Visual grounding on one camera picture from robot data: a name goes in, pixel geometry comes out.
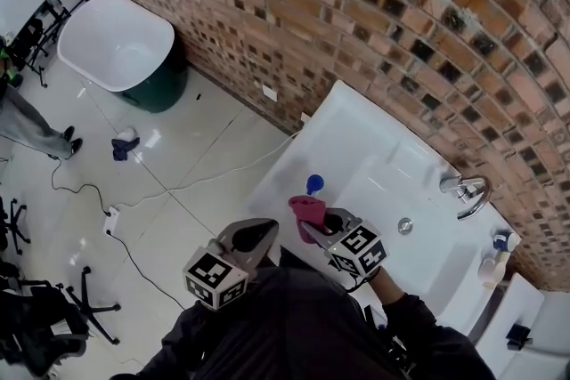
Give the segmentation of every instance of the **blue bottle cap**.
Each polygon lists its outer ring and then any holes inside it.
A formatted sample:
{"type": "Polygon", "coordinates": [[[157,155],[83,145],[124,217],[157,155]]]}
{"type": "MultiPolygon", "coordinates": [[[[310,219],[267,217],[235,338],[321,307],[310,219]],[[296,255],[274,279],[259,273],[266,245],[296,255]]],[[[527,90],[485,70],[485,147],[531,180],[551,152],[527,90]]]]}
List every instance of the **blue bottle cap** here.
{"type": "Polygon", "coordinates": [[[324,187],[324,179],[318,174],[312,174],[306,180],[306,194],[313,195],[324,187]]]}

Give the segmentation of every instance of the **brick wall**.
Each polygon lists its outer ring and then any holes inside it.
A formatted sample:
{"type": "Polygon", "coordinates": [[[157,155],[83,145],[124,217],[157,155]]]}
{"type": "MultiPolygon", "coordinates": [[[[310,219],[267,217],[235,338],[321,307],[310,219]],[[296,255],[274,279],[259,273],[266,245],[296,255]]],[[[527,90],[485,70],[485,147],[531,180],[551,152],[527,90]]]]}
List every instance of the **brick wall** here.
{"type": "Polygon", "coordinates": [[[462,173],[491,178],[524,236],[515,266],[570,290],[570,0],[135,1],[289,131],[344,80],[462,173]]]}

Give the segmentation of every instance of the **gray pants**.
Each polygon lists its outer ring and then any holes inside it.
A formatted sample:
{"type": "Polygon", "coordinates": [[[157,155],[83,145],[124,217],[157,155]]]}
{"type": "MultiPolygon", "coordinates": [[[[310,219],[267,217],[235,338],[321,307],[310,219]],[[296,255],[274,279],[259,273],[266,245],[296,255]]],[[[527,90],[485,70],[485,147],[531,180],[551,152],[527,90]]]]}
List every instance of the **gray pants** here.
{"type": "Polygon", "coordinates": [[[0,101],[0,133],[45,154],[71,157],[71,144],[53,130],[37,109],[11,86],[0,101]]]}

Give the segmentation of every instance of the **white sink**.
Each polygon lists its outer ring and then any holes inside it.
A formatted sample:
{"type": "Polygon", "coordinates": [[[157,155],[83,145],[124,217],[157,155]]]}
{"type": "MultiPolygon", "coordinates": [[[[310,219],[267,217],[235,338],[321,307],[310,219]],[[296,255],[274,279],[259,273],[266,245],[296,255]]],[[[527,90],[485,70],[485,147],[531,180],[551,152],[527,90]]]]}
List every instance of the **white sink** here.
{"type": "MultiPolygon", "coordinates": [[[[476,274],[493,254],[491,233],[509,228],[499,213],[486,205],[459,222],[465,204],[439,190],[442,177],[458,173],[404,125],[337,82],[254,190],[247,213],[276,219],[281,245],[347,287],[352,278],[299,237],[288,206],[290,197],[305,194],[311,174],[323,177],[318,198],[328,207],[344,207],[380,232],[388,252],[382,264],[402,288],[419,295],[442,324],[467,334],[492,293],[476,274]],[[413,220],[407,235],[398,231],[404,217],[413,220]]],[[[368,286],[354,297],[381,312],[368,286]]]]}

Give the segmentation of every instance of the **sink faucet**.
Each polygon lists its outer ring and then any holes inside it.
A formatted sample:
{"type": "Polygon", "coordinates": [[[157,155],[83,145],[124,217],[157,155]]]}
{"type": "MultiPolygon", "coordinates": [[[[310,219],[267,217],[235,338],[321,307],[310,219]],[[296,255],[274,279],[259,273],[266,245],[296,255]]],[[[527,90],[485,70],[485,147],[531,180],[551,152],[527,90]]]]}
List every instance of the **sink faucet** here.
{"type": "Polygon", "coordinates": [[[491,183],[484,176],[473,176],[469,178],[457,176],[442,179],[439,182],[439,190],[443,193],[456,191],[458,198],[461,198],[466,203],[473,197],[483,194],[472,207],[457,214],[457,220],[465,220],[477,214],[487,201],[489,201],[489,197],[491,196],[491,183]],[[469,191],[469,185],[476,186],[475,191],[469,191]]]}

